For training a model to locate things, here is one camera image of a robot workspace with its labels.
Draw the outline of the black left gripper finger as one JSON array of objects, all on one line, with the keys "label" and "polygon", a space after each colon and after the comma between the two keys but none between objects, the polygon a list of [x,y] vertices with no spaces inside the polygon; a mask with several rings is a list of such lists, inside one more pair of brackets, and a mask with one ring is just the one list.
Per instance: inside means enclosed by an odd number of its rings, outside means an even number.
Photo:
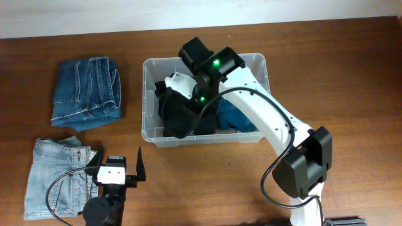
[{"label": "black left gripper finger", "polygon": [[87,163],[87,167],[100,166],[102,164],[103,156],[104,156],[104,147],[101,146],[94,155],[94,157]]},{"label": "black left gripper finger", "polygon": [[137,181],[146,181],[146,170],[142,158],[141,147],[138,148],[137,162],[136,162]]}]

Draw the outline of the black garment with tape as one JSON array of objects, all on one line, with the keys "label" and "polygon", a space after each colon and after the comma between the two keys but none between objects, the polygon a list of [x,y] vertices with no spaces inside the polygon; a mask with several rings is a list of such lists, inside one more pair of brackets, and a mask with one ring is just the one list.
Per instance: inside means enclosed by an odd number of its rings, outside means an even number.
[{"label": "black garment with tape", "polygon": [[[164,91],[158,96],[158,114],[163,122],[164,137],[185,135],[203,109],[193,101],[184,98],[178,92]],[[203,114],[191,135],[213,134],[217,129],[218,104],[211,105]]]}]

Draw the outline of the teal blue shirt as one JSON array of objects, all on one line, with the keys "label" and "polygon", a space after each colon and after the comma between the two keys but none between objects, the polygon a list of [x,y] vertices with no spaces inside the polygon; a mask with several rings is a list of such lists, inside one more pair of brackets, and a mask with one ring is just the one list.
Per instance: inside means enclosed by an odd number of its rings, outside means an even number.
[{"label": "teal blue shirt", "polygon": [[217,123],[221,131],[255,132],[258,130],[234,104],[224,98],[221,98],[219,103]]}]

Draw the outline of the light blue jeans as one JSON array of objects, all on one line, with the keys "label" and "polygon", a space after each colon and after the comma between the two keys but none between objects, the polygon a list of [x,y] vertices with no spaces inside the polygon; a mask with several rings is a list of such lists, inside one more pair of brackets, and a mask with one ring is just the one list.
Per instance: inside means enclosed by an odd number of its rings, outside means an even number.
[{"label": "light blue jeans", "polygon": [[59,141],[37,139],[24,198],[24,219],[52,218],[52,211],[59,217],[78,216],[99,190],[85,171],[71,171],[86,166],[95,154],[75,136]]}]

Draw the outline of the dark blue jeans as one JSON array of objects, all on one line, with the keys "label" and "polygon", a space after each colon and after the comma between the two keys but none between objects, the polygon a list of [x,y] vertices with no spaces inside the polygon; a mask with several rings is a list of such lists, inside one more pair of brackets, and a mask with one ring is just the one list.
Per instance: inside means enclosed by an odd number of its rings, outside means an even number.
[{"label": "dark blue jeans", "polygon": [[61,63],[53,96],[53,127],[77,132],[121,119],[121,78],[114,60],[98,56]]}]

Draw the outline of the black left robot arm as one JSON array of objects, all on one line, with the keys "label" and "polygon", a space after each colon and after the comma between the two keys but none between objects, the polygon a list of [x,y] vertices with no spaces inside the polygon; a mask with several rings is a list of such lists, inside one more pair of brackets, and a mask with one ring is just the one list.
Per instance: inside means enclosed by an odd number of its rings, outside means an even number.
[{"label": "black left robot arm", "polygon": [[139,182],[146,180],[142,152],[139,148],[135,175],[126,173],[126,157],[108,156],[103,164],[103,154],[104,150],[100,149],[86,165],[85,173],[101,188],[101,195],[90,198],[82,214],[86,226],[121,226],[126,190],[137,188]]}]

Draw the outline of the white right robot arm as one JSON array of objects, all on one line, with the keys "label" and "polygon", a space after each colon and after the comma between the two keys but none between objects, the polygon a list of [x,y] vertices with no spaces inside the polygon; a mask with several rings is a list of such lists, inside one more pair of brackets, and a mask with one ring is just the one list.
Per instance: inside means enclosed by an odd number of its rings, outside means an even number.
[{"label": "white right robot arm", "polygon": [[332,166],[331,133],[325,127],[314,130],[287,111],[233,49],[225,47],[214,53],[193,38],[178,56],[195,75],[191,91],[202,110],[194,123],[221,98],[235,105],[278,156],[261,178],[265,198],[290,209],[292,225],[325,225],[321,194]]}]

